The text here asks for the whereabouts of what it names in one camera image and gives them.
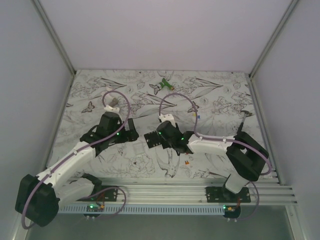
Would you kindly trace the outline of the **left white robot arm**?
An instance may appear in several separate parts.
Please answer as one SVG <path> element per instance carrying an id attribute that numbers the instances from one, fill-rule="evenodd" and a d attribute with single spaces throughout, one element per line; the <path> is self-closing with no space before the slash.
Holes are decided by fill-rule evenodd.
<path id="1" fill-rule="evenodd" d="M 134 142 L 138 137 L 132 118 L 122 121 L 117 113 L 105 112 L 99 124 L 85 133 L 66 156 L 35 176 L 27 174 L 22 178 L 15 203 L 15 210 L 22 215 L 22 227 L 30 229 L 26 219 L 45 227 L 68 204 L 98 200 L 103 189 L 97 177 L 84 173 L 75 181 L 69 179 L 108 147 Z"/>

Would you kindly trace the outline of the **black fuse box base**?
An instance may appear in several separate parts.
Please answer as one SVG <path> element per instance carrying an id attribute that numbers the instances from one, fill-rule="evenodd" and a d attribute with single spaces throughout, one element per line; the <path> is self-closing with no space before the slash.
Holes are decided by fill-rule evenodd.
<path id="1" fill-rule="evenodd" d="M 160 138 L 159 134 L 157 133 L 157 131 L 152 131 L 152 132 L 144 134 L 144 139 L 145 139 L 146 144 L 149 149 L 157 147 L 162 144 L 161 138 Z"/>

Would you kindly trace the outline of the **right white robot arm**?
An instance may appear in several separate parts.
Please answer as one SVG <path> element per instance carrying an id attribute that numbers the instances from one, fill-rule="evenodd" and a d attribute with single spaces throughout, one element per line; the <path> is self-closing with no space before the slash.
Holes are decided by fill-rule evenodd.
<path id="1" fill-rule="evenodd" d="M 170 121 L 164 121 L 156 132 L 178 154 L 226 155 L 235 169 L 221 190 L 222 198 L 229 203 L 239 197 L 248 182 L 256 182 L 260 176 L 268 175 L 272 170 L 268 152 L 243 131 L 228 137 L 200 135 L 196 131 L 182 133 Z"/>

